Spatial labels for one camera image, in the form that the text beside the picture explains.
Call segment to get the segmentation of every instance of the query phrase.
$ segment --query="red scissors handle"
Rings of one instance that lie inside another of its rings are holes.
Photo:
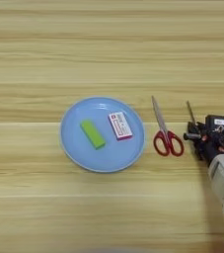
[[[158,147],[158,140],[161,140],[164,145],[165,151],[162,151]],[[180,146],[180,151],[177,152],[174,148],[173,141],[176,141]],[[185,152],[185,147],[183,142],[179,137],[177,137],[173,132],[168,131],[167,135],[165,135],[161,130],[157,132],[154,137],[154,146],[156,151],[162,156],[168,156],[170,152],[175,156],[181,156]]]

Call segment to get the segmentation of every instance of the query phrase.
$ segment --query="small box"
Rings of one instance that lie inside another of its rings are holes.
[[[123,112],[109,114],[109,120],[117,140],[132,138],[131,128]]]

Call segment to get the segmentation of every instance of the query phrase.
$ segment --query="green eraser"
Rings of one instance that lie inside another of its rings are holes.
[[[88,136],[88,138],[91,140],[92,144],[96,149],[99,149],[106,145],[106,141],[103,139],[95,125],[89,121],[85,120],[81,122],[81,128],[84,131],[84,133]]]

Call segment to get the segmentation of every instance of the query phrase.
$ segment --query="scissors blade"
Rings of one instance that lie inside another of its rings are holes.
[[[165,121],[163,119],[163,115],[161,113],[161,110],[160,110],[158,103],[157,103],[156,99],[154,98],[154,96],[152,96],[152,103],[153,103],[154,112],[155,112],[156,119],[157,119],[160,129],[165,134],[168,134],[168,129],[167,129]]]

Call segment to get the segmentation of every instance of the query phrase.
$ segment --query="light blue plate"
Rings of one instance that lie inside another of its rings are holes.
[[[109,114],[124,112],[133,138],[117,141],[109,122]],[[80,123],[91,120],[106,140],[96,150]],[[66,154],[85,169],[110,173],[127,168],[138,160],[145,144],[145,130],[139,116],[129,106],[111,98],[89,98],[72,106],[64,115],[60,128],[62,147]]]

